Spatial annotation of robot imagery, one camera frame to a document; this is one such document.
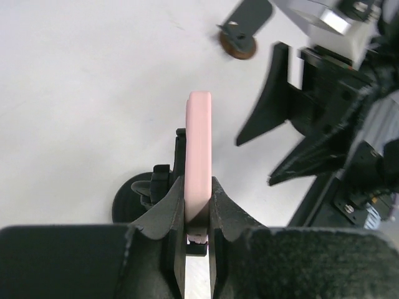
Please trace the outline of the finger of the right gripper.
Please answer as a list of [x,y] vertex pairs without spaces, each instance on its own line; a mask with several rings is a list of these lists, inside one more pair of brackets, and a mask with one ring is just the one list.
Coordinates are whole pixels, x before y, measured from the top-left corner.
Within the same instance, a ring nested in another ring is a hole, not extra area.
[[339,170],[372,102],[371,87],[339,88],[310,133],[269,175],[268,184]]
[[309,93],[288,82],[290,47],[274,44],[272,61],[257,103],[236,137],[241,146],[290,121],[302,135],[308,134],[312,123],[314,102]]

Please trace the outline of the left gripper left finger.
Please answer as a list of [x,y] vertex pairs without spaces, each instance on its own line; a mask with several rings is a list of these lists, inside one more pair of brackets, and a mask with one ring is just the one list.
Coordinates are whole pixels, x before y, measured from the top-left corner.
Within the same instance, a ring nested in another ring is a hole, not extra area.
[[1,230],[2,298],[183,298],[183,178],[130,224]]

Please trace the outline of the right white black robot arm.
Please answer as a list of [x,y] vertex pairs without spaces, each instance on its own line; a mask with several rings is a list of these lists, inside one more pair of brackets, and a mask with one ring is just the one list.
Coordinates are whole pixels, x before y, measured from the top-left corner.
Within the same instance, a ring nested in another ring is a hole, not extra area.
[[377,229],[398,197],[398,11],[383,1],[291,1],[308,24],[302,85],[288,81],[288,45],[274,45],[264,89],[236,138],[243,145],[286,121],[301,142],[270,174],[273,186],[315,176],[292,226]]

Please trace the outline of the wooden base wedge phone stand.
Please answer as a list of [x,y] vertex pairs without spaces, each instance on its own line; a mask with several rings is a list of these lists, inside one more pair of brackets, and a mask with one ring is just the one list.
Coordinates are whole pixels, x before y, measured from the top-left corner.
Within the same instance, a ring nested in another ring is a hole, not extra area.
[[221,47],[235,59],[250,59],[257,50],[254,36],[272,14],[273,6],[270,1],[241,1],[224,23],[218,25]]

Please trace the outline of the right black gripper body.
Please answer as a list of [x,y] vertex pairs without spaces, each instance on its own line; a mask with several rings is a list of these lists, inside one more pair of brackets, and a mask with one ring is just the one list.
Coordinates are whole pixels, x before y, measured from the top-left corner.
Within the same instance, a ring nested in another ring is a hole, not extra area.
[[310,101],[305,140],[353,140],[383,93],[383,49],[368,50],[358,70],[321,47],[305,48],[302,91]]

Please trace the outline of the black clamp phone stand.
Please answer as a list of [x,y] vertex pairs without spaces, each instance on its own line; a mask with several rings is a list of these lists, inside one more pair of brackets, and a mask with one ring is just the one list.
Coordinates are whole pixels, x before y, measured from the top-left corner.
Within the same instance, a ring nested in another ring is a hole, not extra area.
[[[113,200],[113,222],[133,222],[155,207],[166,197],[178,178],[185,179],[185,161],[186,128],[180,128],[176,131],[173,168],[168,164],[158,164],[152,172],[138,174],[125,182]],[[207,253],[208,240],[205,244],[196,244],[188,240],[187,255],[204,257]]]

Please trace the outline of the black phone pink case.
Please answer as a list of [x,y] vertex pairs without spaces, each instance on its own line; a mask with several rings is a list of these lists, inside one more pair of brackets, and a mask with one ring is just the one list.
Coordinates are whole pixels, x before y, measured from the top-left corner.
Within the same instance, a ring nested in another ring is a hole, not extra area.
[[185,224],[188,240],[208,239],[212,195],[212,96],[191,92],[186,103]]

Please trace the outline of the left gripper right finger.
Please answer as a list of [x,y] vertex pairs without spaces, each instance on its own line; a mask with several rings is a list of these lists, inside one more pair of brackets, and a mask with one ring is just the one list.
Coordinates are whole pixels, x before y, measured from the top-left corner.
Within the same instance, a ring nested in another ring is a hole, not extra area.
[[397,298],[398,250],[374,230],[260,224],[212,180],[213,298]]

